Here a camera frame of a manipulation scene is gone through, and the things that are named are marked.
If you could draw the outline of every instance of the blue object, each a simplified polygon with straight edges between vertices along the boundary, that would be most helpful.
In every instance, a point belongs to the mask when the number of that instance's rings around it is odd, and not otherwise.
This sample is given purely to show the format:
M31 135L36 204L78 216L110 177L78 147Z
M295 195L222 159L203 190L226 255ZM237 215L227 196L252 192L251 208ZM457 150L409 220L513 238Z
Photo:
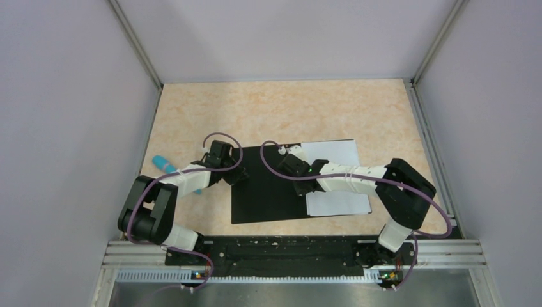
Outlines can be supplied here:
M164 173L174 173L175 171L177 171L177 168L174 167L171 163L169 163L169 161L164 158L163 156L161 155L155 155L153 157L153 164L161 171L163 171ZM201 190L195 190L194 193L200 195L201 194Z

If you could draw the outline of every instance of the white wall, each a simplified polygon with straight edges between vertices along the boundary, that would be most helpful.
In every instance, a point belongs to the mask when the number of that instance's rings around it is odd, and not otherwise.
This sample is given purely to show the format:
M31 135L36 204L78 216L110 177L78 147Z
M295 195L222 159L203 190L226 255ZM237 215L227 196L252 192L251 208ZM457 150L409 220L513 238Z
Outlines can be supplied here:
M505 306L540 306L542 1L470 1L420 85L463 229Z
M157 91L105 1L0 5L0 305L87 306Z
M121 0L162 82L412 77L454 0Z

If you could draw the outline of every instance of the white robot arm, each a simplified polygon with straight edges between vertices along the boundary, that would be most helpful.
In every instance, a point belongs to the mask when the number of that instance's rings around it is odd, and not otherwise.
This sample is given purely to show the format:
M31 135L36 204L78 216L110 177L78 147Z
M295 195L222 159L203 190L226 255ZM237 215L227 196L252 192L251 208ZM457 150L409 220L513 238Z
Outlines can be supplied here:
M318 177L314 180L294 181L294 188L300 196L314 191L350 191L380 198L391 217L380 232L378 243L393 253L397 252L413 230L421 227L430 205L410 191L356 178L356 175L404 182L430 198L436 193L431 183L401 159L393 159L386 166L371 167L345 166L328 160L315 160L310 165L301 146L282 148L279 153L284 155L279 169L285 174L293 177ZM345 175L326 177L331 174Z

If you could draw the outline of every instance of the black mat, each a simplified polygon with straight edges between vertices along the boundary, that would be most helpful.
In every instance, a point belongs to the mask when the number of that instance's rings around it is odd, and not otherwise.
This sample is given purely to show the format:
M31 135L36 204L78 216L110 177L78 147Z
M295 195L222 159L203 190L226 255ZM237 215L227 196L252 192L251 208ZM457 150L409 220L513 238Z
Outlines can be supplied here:
M247 169L248 180L231 187L231 223L257 223L285 219L305 219L307 201L297 196L293 184L273 175L259 157L259 146L243 148L241 165ZM275 168L283 159L276 146L264 148L266 161ZM239 149L233 150L233 158L239 159Z

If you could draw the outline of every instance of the metal frame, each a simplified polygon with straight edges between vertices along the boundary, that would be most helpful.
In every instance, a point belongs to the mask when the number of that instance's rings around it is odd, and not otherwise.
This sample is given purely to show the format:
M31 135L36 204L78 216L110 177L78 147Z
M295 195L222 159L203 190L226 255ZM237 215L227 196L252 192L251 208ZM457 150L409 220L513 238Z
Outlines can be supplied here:
M471 274L487 271L486 259L478 240L419 240L418 244L419 264L414 267L415 270L469 269ZM105 251L92 306L109 305L117 278L119 282L181 283L190 281L187 276L192 271L204 269L201 266L166 267L165 259L166 251L159 246L111 241ZM378 280L378 270L389 269L393 269L393 266L374 266L367 270L365 276L354 278L210 278L209 283L374 283ZM483 283L487 281L487 275L482 277L484 280L477 283L480 293L491 293L482 292L488 288ZM487 294L482 298L485 302L491 302L491 296ZM496 305L481 303L481 306Z
M149 78L153 81L154 85L159 90L161 90L164 87L164 83L158 77L156 70L154 69L149 57L147 56L147 53L145 53L143 46L137 39L136 33L134 32L134 29L132 29L132 26L130 25L130 22L126 18L126 15L124 14L124 11L122 10L118 0L106 0L106 1L107 1L107 4L109 4L111 11L115 14L115 17L117 18L117 21L119 22L119 25L122 31L126 35L128 42L132 46L135 56L137 56L139 62L145 69L145 72L147 73Z
M139 43L139 40L128 22L128 19L123 13L118 0L106 1L118 19L122 30L126 34L127 39L129 40L146 73L149 75L149 78L159 89L159 100L163 83L153 68L151 61L147 57L143 47ZM452 219L457 219L459 221L459 225L461 225L461 219L454 207L455 200L453 198L451 188L447 183L448 180L445 166L440 158L440 152L438 151L434 133L431 129L424 105L418 94L417 85L423 78L425 71L430 65L432 59L438 53L440 46L447 37L452 25L454 24L458 15L464 9L467 2L467 0L456 0L450 14L443 23L415 75L411 79L404 79L412 112L419 130L425 154L430 164L431 174L435 179L435 185L440 192L439 195L441 202L444 204L444 208L449 214L449 217ZM458 223L455 220L453 220L453 226L458 226ZM131 282L171 282L171 280L166 281L164 278L173 278L175 282L181 282L182 278L188 276L187 274L191 273L192 270L201 270L201 267L166 267L164 265L165 258L166 251L158 246L136 246L126 241L110 242L102 262L102 269L98 277L92 306L105 307L109 305L111 296L114 294L114 284L119 275L122 277L119 280L122 281L127 280L125 276L128 274ZM378 266L371 268L371 270L373 269L386 270L391 269L391 267ZM468 269L480 306L503 306L495 288L495 284L490 276L488 266L483 255L483 250L478 240L420 240L418 265L415 266L415 269ZM368 270L369 272L365 277L360 276L358 278L343 279L324 278L319 280L302 278L295 280L295 282L375 282L373 279L371 279L371 274L374 273L374 271L371 270ZM269 282L269 280L267 278L211 278L209 282L264 283ZM272 282L288 282L288 279L274 278Z

